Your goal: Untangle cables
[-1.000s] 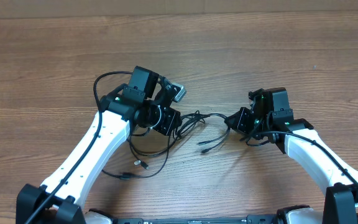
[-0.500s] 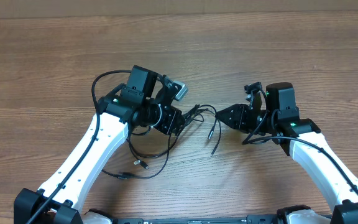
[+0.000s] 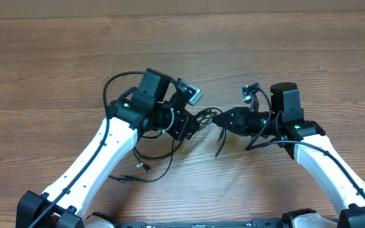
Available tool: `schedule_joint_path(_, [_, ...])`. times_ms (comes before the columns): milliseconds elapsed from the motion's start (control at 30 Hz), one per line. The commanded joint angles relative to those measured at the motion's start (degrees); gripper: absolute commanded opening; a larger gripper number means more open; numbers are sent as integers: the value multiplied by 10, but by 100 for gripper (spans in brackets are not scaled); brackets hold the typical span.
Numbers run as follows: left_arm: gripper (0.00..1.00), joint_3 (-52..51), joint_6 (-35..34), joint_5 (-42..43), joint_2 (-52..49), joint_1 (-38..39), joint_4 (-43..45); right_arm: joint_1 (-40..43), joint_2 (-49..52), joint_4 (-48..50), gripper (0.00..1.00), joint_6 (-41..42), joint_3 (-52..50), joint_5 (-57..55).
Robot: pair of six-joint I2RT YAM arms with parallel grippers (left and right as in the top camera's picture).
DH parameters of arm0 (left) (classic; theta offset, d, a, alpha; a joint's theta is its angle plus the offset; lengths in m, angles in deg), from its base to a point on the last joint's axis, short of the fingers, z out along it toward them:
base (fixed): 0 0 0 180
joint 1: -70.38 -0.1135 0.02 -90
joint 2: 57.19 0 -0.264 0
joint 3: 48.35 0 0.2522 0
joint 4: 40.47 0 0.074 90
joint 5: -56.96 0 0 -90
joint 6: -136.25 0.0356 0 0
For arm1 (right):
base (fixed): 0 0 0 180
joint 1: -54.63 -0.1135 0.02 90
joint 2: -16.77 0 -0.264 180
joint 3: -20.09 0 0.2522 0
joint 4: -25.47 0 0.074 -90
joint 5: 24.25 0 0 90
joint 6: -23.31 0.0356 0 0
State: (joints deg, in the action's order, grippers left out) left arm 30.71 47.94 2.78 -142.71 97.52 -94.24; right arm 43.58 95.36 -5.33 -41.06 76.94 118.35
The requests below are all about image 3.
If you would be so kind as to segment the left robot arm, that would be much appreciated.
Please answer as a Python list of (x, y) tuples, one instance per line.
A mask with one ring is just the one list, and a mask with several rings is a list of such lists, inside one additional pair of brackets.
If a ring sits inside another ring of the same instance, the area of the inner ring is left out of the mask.
[(203, 93), (195, 85), (153, 69), (140, 73), (139, 86), (114, 101), (104, 96), (105, 118), (72, 165), (42, 194), (27, 191), (16, 209), (16, 227), (116, 227), (111, 218), (87, 212), (100, 187), (145, 132), (166, 132), (176, 141), (199, 128), (187, 112)]

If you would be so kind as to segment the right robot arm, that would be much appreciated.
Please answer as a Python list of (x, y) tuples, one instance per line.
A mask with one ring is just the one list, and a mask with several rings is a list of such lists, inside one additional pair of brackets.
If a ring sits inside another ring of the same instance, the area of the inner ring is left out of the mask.
[(258, 83), (241, 89), (246, 107), (234, 107), (219, 115), (214, 124), (252, 139), (248, 151), (273, 144), (286, 150), (291, 159), (304, 167), (323, 190), (338, 215), (323, 218), (317, 211), (304, 208), (282, 214), (273, 227), (365, 227), (365, 182), (336, 152), (319, 124), (304, 118), (300, 93), (293, 82), (271, 86), (266, 96), (267, 112), (258, 110)]

